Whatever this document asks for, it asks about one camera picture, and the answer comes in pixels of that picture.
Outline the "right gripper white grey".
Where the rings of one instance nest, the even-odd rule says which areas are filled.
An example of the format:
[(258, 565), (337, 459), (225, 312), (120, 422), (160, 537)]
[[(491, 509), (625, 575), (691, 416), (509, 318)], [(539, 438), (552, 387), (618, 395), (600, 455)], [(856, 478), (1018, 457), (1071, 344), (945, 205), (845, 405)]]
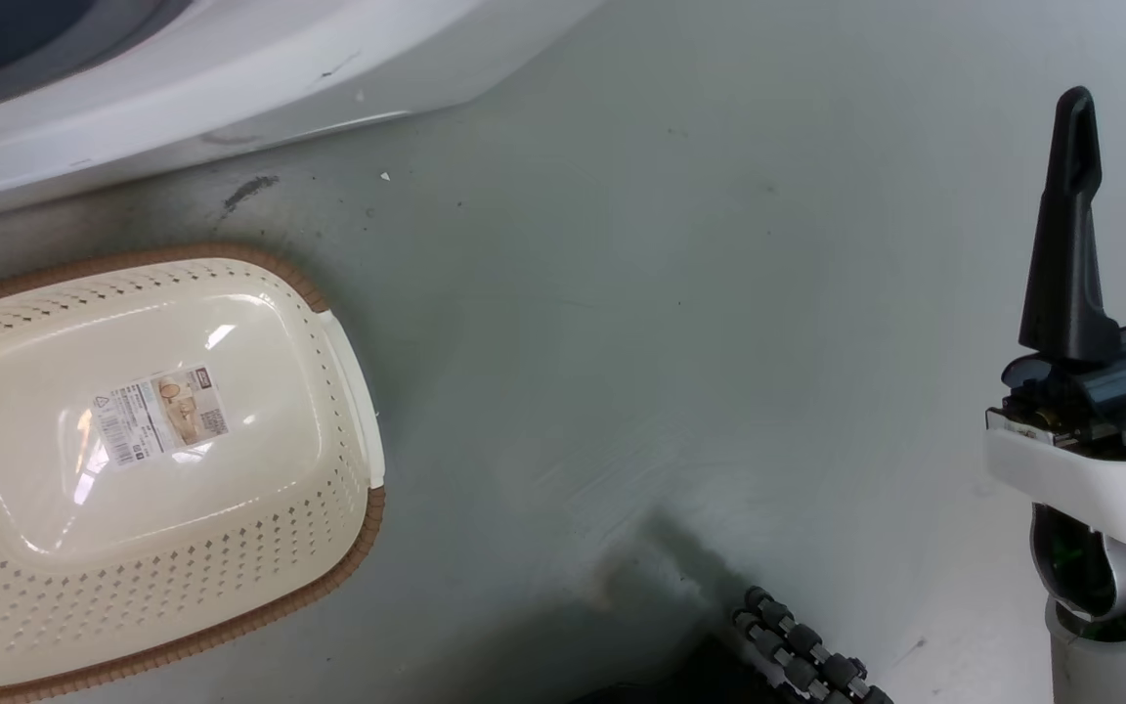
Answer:
[(1040, 355), (1006, 367), (984, 437), (992, 476), (1033, 501), (1038, 576), (1075, 621), (1126, 620), (1126, 329), (1103, 310), (1101, 179), (1094, 98), (1073, 86), (1052, 124), (1018, 335)]

